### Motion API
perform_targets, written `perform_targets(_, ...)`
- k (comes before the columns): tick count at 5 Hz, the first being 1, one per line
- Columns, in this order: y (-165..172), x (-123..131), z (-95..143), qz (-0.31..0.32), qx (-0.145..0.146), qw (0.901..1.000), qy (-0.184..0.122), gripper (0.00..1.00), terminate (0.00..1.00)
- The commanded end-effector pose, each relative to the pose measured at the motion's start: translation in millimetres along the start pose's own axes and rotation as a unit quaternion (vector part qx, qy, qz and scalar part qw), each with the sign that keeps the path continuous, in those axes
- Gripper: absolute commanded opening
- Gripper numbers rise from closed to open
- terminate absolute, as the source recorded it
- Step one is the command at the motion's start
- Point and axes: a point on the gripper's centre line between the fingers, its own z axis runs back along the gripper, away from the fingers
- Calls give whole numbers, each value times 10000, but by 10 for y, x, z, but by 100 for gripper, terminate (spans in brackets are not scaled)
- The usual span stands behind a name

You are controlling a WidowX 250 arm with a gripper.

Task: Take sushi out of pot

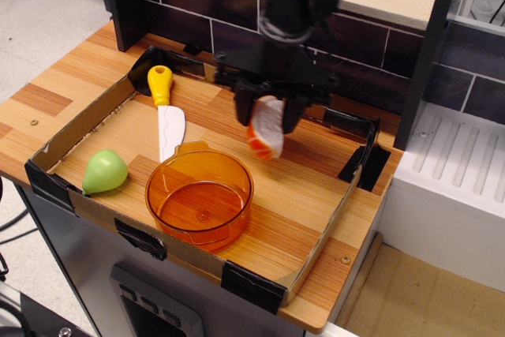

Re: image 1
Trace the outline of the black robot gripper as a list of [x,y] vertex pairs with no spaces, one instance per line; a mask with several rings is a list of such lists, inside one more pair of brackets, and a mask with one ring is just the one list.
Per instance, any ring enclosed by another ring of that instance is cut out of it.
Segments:
[[253,106],[262,96],[283,100],[282,132],[292,133],[313,103],[326,103],[340,79],[318,66],[295,46],[260,43],[244,50],[220,52],[215,56],[215,79],[234,92],[238,121],[249,124]]

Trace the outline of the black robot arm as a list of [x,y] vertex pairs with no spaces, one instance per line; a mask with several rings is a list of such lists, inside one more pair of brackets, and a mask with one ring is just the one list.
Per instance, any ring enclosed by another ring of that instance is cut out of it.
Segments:
[[328,105],[339,79],[314,63],[305,50],[314,28],[324,26],[339,0],[266,0],[258,19],[261,42],[216,54],[215,79],[232,88],[236,115],[248,125],[259,98],[282,102],[282,131],[291,133],[305,109]]

